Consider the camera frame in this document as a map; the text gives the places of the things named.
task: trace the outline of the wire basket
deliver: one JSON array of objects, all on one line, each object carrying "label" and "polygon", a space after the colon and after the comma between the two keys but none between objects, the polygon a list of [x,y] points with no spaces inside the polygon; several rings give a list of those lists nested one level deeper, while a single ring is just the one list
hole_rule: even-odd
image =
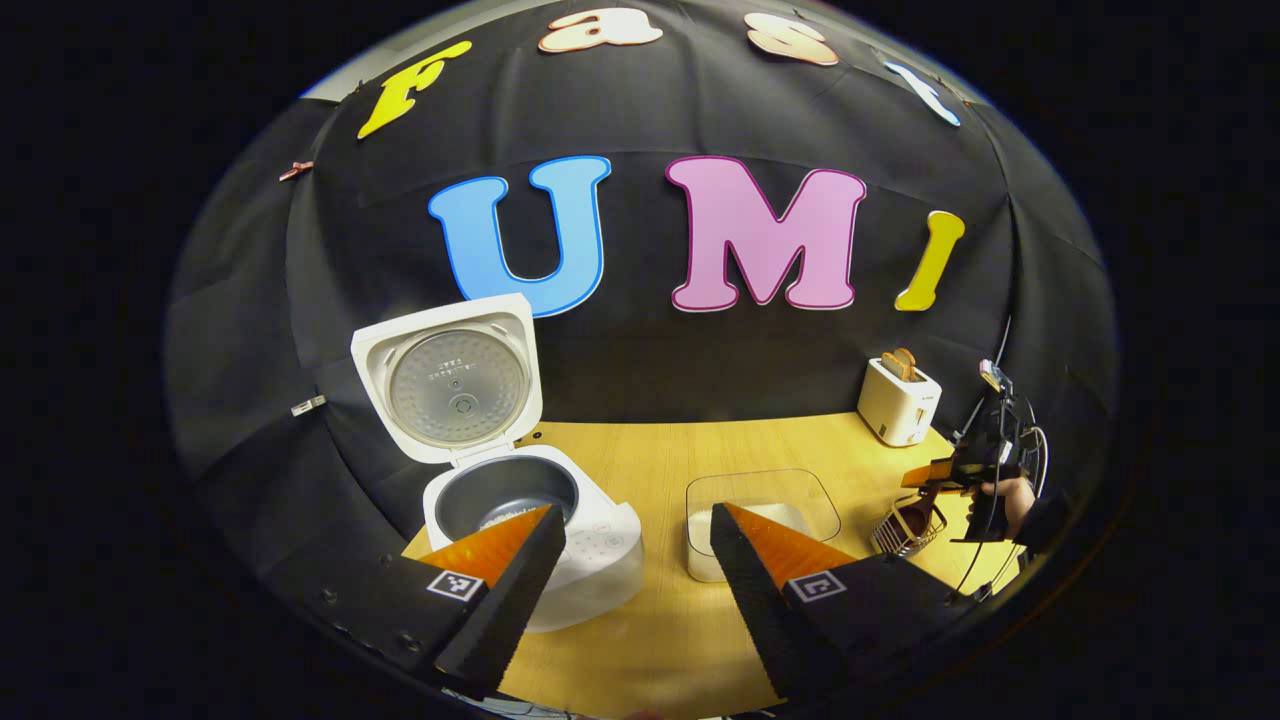
[{"label": "wire basket", "polygon": [[888,555],[910,557],[919,552],[922,547],[933,542],[933,538],[938,537],[938,533],[946,529],[947,519],[942,515],[942,510],[937,505],[929,509],[928,527],[922,534],[913,533],[911,528],[908,527],[906,519],[902,518],[902,509],[914,505],[923,495],[924,492],[908,495],[893,501],[890,511],[884,514],[884,519],[881,520],[881,524],[872,533],[873,547]]}]

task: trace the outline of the blue letter u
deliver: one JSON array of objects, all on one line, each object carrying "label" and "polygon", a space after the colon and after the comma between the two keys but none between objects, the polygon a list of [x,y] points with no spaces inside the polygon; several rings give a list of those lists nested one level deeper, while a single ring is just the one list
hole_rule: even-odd
[{"label": "blue letter u", "polygon": [[608,174],[609,161],[596,155],[559,158],[530,170],[529,182],[552,196],[561,249],[559,266],[538,279],[511,274],[503,258],[498,201],[507,195],[507,181],[484,177],[436,192],[426,211],[444,225],[444,245],[462,296],[520,292],[535,318],[563,313],[590,297],[604,274],[595,186]]}]

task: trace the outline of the table surface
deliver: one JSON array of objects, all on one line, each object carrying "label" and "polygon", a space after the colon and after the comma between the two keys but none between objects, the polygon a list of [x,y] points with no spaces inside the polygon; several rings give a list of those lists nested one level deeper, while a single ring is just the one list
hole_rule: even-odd
[{"label": "table surface", "polygon": [[[541,433],[539,438],[532,436]],[[685,488],[705,475],[800,468],[818,477],[840,514],[828,544],[876,553],[872,530],[893,500],[910,495],[902,474],[951,455],[936,430],[914,447],[888,447],[856,413],[686,424],[540,423],[517,446],[552,445],[567,454],[614,502],[640,516],[645,587],[599,618],[553,633],[526,633],[503,678],[503,693],[570,712],[622,717],[653,708],[671,720],[696,720],[777,705],[751,638],[724,583],[701,583],[686,570]],[[954,585],[974,544],[947,542],[965,532],[970,500],[940,496],[948,527],[911,557]],[[1009,557],[988,543],[965,582],[973,592]],[[430,552],[426,530],[404,556]],[[1018,574],[1016,560],[996,584]]]}]

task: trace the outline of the clear plastic container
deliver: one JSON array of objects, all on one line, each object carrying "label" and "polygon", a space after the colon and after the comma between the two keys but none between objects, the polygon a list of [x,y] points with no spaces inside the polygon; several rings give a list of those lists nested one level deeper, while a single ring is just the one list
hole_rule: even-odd
[{"label": "clear plastic container", "polygon": [[712,550],[712,506],[732,502],[815,541],[840,534],[840,514],[818,477],[808,470],[760,470],[707,475],[685,488],[685,546],[689,574],[704,583],[723,583],[724,573]]}]

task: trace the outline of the letter m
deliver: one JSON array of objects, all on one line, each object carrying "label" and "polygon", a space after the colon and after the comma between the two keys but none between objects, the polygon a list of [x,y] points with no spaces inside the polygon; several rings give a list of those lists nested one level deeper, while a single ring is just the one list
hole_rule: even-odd
[{"label": "letter m", "polygon": [[800,260],[800,277],[787,302],[808,310],[837,310],[854,301],[849,284],[854,218],[867,184],[837,170],[805,176],[781,218],[746,165],[732,158],[681,158],[667,165],[667,179],[689,199],[689,277],[671,293],[676,307],[707,313],[732,307],[737,288],[728,283],[730,254],[737,260],[758,305],[778,292]]}]

